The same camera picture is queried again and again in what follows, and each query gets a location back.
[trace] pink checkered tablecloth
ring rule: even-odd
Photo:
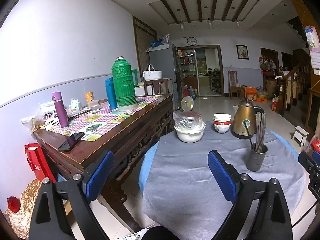
[[[67,127],[62,128],[60,123],[58,123],[55,126],[51,126],[49,128],[44,127],[43,129],[67,136],[70,136],[76,132],[84,132],[85,135],[82,137],[82,140],[95,141],[117,126],[123,120],[133,115],[135,112],[139,111],[151,102],[157,100],[159,97],[161,96],[137,98],[138,108],[131,109],[126,112],[119,112],[118,109],[111,110],[109,109],[108,102],[102,103],[100,104],[101,108],[99,111],[83,114],[70,121],[70,124]]]

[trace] purple thermos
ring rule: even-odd
[[[54,102],[54,107],[56,108],[57,116],[61,127],[66,127],[69,125],[67,112],[64,109],[64,104],[62,101],[61,92],[53,92],[51,94],[52,100]]]

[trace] blue water bottle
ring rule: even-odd
[[[107,97],[110,104],[110,109],[116,109],[118,107],[116,100],[115,87],[113,86],[113,77],[105,80]]]

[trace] picture frame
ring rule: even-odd
[[[246,45],[237,45],[238,59],[249,59],[248,47]]]

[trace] ceiling light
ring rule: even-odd
[[[212,20],[210,18],[207,19],[209,29],[213,29]]]
[[[240,26],[240,22],[238,21],[238,19],[235,19],[235,22],[236,22],[237,28],[240,28],[241,26]]]
[[[183,21],[180,21],[180,31],[184,31],[184,23]]]

